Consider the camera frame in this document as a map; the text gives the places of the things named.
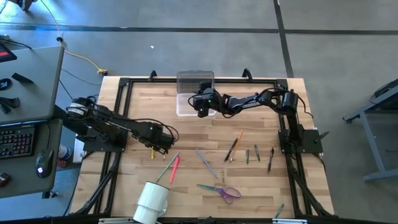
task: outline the wooden table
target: wooden table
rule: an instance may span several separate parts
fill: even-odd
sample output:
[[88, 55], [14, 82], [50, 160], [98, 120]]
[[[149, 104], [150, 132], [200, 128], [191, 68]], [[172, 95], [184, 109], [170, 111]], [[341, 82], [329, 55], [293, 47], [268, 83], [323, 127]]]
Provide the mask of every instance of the wooden table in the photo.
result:
[[[114, 108], [120, 77], [104, 77], [98, 103]], [[310, 106], [302, 78], [288, 78], [289, 89], [293, 88]], [[233, 96], [249, 96], [272, 87], [253, 83], [220, 83], [216, 89]], [[175, 127], [180, 133], [179, 141], [171, 148], [166, 160], [159, 153], [150, 158], [150, 150], [129, 137], [126, 151], [122, 154], [118, 181], [112, 209], [113, 217], [132, 217], [136, 203], [146, 181], [156, 181], [160, 172], [173, 156], [180, 151], [180, 164], [173, 184], [169, 184], [172, 167], [165, 173], [159, 184], [168, 187], [169, 207], [165, 217], [241, 217], [272, 218], [279, 206], [285, 207], [280, 217], [294, 217], [289, 180], [284, 155], [280, 152], [277, 132], [277, 114], [266, 106], [245, 110], [231, 119], [215, 116], [198, 118], [178, 117], [176, 114], [175, 83], [135, 83], [132, 88], [129, 118], [154, 118]], [[312, 118], [303, 112], [303, 104], [298, 105], [298, 116], [305, 128], [313, 128]], [[235, 161], [223, 162], [233, 141], [244, 130], [241, 143], [234, 157]], [[254, 153], [257, 144], [261, 155], [258, 162]], [[271, 148], [275, 149], [271, 173], [267, 165]], [[199, 148], [218, 175], [215, 179], [204, 165], [195, 148]], [[246, 149], [250, 149], [250, 161], [246, 164]], [[83, 206], [94, 192], [100, 179], [103, 152], [92, 153], [83, 161], [78, 184], [73, 197], [71, 212]], [[323, 166], [318, 158], [303, 154], [303, 164], [307, 185], [324, 208], [333, 213], [328, 184]], [[236, 187], [242, 194], [240, 199], [227, 205], [216, 193], [197, 187], [197, 184], [221, 186], [221, 171], [225, 173], [226, 185]], [[303, 200], [297, 186], [300, 208]], [[105, 189], [103, 206], [107, 199]]]

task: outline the white mug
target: white mug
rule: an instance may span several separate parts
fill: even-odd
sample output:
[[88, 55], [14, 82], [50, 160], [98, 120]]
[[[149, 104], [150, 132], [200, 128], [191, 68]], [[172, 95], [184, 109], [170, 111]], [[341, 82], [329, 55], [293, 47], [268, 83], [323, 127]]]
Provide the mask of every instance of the white mug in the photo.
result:
[[157, 217], [165, 213], [169, 191], [167, 187], [147, 181], [132, 219], [143, 224], [154, 224]]

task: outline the black metal frame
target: black metal frame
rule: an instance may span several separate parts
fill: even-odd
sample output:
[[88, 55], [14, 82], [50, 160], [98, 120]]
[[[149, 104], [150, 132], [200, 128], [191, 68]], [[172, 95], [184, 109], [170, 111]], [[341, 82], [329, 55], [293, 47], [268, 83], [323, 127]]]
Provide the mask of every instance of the black metal frame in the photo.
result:
[[[177, 78], [155, 78], [157, 77], [157, 74], [155, 71], [152, 71], [150, 74], [149, 78], [120, 78], [119, 81], [119, 86], [118, 86], [118, 93], [116, 95], [116, 101], [115, 101], [115, 107], [114, 111], [119, 112], [119, 107], [121, 104], [121, 98], [123, 94], [124, 87], [127, 86], [127, 95], [126, 95], [126, 101], [124, 102], [124, 111], [123, 111], [123, 116], [127, 116], [129, 107], [130, 107], [130, 99], [131, 99], [131, 94], [132, 94], [132, 87], [134, 83], [176, 83]], [[255, 84], [271, 84], [273, 85], [274, 88], [283, 88], [283, 89], [288, 89], [288, 84], [286, 79], [258, 79], [255, 80], [253, 79], [250, 71], [248, 69], [244, 69], [243, 71], [243, 78], [247, 79], [233, 79], [233, 78], [215, 78], [215, 83], [255, 83]], [[286, 130], [286, 125], [285, 125], [285, 120], [283, 115], [279, 115], [279, 124], [280, 124], [280, 129], [281, 130]], [[103, 178], [105, 177], [107, 171], [108, 171], [108, 166], [109, 166], [109, 160], [110, 160], [110, 152], [105, 152], [105, 157], [104, 157], [104, 162], [101, 170], [101, 176], [99, 181], [101, 182]], [[297, 170], [298, 174], [301, 177], [303, 183], [306, 183], [305, 180], [305, 174], [304, 174], [304, 168], [303, 168], [303, 162], [301, 155], [299, 153], [296, 153], [296, 160], [297, 160]], [[294, 208], [294, 214], [295, 217], [302, 215], [302, 212], [300, 210], [300, 205], [299, 205], [299, 200], [298, 200], [298, 195], [297, 195], [297, 189], [295, 185], [294, 178], [292, 177], [292, 174], [289, 173], [289, 184], [290, 184], [290, 193], [292, 194], [292, 203], [293, 203], [293, 208]], [[106, 203], [106, 208], [104, 210], [104, 213], [107, 215], [111, 214], [111, 209], [112, 209], [112, 204], [113, 204], [113, 197], [114, 197], [114, 191], [115, 191], [115, 186], [116, 186], [116, 179], [117, 179], [117, 172], [113, 175], [113, 178], [111, 180], [111, 187], [109, 188], [109, 195], [108, 195], [108, 201]], [[310, 203], [308, 199], [304, 196], [304, 202], [305, 202], [305, 213], [308, 215], [312, 214], [312, 209], [310, 206]], [[99, 196], [98, 200], [95, 203], [94, 207], [94, 214], [100, 214], [101, 210], [101, 203], [102, 203], [102, 194]], [[246, 220], [246, 219], [237, 219], [237, 218], [232, 218], [232, 220]], [[250, 218], [248, 219], [250, 221], [264, 221], [263, 218], [260, 219], [253, 219]]]

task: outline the concrete floor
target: concrete floor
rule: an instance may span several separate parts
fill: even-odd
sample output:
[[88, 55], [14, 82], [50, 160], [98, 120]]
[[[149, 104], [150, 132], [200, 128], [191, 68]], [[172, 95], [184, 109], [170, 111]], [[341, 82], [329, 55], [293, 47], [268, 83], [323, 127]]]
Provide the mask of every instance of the concrete floor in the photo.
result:
[[[71, 26], [278, 28], [272, 0], [45, 2], [60, 24]], [[398, 2], [394, 0], [279, 2], [286, 29], [398, 29]], [[9, 3], [0, 21], [7, 25], [53, 24], [40, 2], [30, 13]], [[0, 34], [32, 47], [57, 45], [54, 31], [0, 29]], [[62, 35], [72, 52], [108, 68], [109, 75], [149, 75], [151, 70], [175, 75], [202, 69], [219, 76], [240, 76], [247, 67], [255, 77], [287, 76], [279, 34], [65, 31]], [[326, 174], [335, 213], [344, 218], [398, 220], [398, 178], [363, 182], [363, 175], [377, 170], [370, 147], [359, 121], [345, 124], [341, 119], [398, 77], [397, 41], [396, 35], [287, 35], [294, 77], [305, 80], [315, 124], [322, 132], [330, 131], [323, 140]], [[89, 82], [101, 82], [96, 70], [80, 59], [66, 55], [63, 68]], [[66, 73], [61, 79], [72, 96], [99, 90], [93, 85], [74, 88], [79, 80]], [[69, 102], [60, 88], [57, 104], [65, 107]], [[70, 141], [70, 136], [63, 141]], [[35, 194], [1, 199], [0, 220], [63, 214], [77, 174], [76, 170], [57, 172], [54, 190], [61, 193], [59, 198], [42, 200]], [[44, 214], [45, 209], [38, 205], [50, 209]]]

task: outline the black keyboard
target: black keyboard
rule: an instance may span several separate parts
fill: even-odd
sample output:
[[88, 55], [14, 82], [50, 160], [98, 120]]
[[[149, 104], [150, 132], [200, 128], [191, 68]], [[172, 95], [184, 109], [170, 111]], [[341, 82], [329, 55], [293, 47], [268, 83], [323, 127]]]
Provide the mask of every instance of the black keyboard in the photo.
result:
[[33, 124], [0, 128], [0, 159], [33, 155], [34, 132]]

